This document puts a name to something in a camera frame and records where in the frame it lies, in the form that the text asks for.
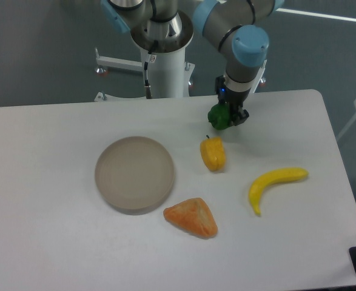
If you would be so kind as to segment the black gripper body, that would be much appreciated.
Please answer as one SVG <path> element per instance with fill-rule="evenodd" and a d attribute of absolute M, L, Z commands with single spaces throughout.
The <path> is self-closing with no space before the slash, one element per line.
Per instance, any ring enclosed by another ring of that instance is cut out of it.
<path fill-rule="evenodd" d="M 237 114 L 243 107 L 252 88 L 250 82 L 236 82 L 229 75 L 221 75 L 215 79 L 215 93 L 220 104 L 227 104 L 231 114 Z"/>

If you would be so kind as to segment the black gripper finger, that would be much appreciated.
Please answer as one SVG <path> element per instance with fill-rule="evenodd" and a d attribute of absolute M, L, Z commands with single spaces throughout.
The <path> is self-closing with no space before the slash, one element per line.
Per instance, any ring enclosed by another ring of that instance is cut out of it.
<path fill-rule="evenodd" d="M 249 112 L 239 105 L 229 105 L 230 109 L 230 124 L 238 126 L 243 124 L 249 118 Z"/>

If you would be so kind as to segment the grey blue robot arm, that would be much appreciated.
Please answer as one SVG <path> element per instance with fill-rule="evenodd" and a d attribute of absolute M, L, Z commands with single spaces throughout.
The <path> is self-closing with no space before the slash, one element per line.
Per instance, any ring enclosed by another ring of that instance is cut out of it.
<path fill-rule="evenodd" d="M 198 32 L 226 60 L 215 79 L 218 102 L 208 115 L 217 130 L 242 124 L 244 101 L 262 75 L 269 47 L 257 21 L 282 6 L 281 1 L 203 1 L 192 16 L 177 1 L 101 1 L 109 24 L 129 33 L 141 52 L 141 73 L 147 99 L 187 96 L 192 65 L 185 50 Z"/>

